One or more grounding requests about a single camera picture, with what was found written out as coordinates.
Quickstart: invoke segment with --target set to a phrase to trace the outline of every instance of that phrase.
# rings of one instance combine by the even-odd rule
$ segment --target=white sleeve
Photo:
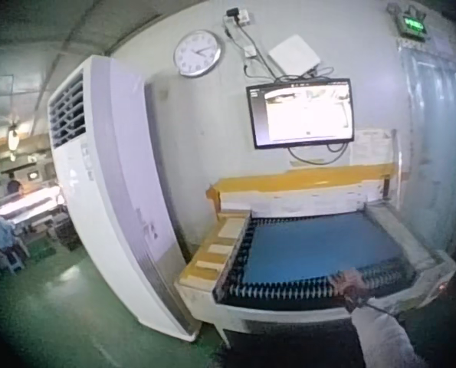
[[[362,307],[352,312],[352,323],[357,329],[367,368],[427,366],[415,354],[406,331],[394,317]]]

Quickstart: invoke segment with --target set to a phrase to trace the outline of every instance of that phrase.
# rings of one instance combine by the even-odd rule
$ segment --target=machine
[[[159,184],[143,79],[92,56],[48,102],[69,214],[105,281],[141,324],[183,340],[194,320],[173,287],[185,267]]]
[[[427,249],[386,201],[354,212],[257,218],[219,212],[219,221],[176,282],[192,315],[231,332],[266,334],[349,319],[328,277],[357,268],[381,308],[423,307],[456,271]]]
[[[348,144],[349,86],[299,80],[249,87],[255,147]],[[239,333],[338,324],[350,315],[328,280],[350,268],[389,313],[434,300],[456,264],[428,249],[392,205],[394,177],[393,202],[400,203],[397,156],[398,165],[302,168],[218,182],[210,195],[218,223],[176,282],[192,315],[214,324],[227,345]]]

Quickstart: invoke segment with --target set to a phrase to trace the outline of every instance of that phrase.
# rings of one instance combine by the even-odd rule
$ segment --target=clock face
[[[194,31],[179,42],[173,60],[181,75],[200,77],[209,72],[220,57],[218,38],[209,31]]]

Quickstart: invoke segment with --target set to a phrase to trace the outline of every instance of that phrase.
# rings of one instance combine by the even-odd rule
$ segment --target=hand
[[[329,276],[328,281],[336,289],[337,293],[341,295],[345,295],[346,290],[349,290],[349,288],[353,289],[353,292],[355,292],[355,290],[367,290],[363,276],[355,268]]]
[[[206,48],[201,48],[200,50],[194,51],[195,54],[198,56],[205,56],[202,52],[207,51],[209,48],[212,48],[212,46],[208,46]]]

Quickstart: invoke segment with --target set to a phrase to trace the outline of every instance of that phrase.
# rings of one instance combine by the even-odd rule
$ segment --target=clock hands
[[[206,48],[201,48],[200,50],[194,51],[194,54],[197,54],[198,56],[205,56],[202,52],[207,51],[209,48],[212,48],[213,46],[208,46]]]

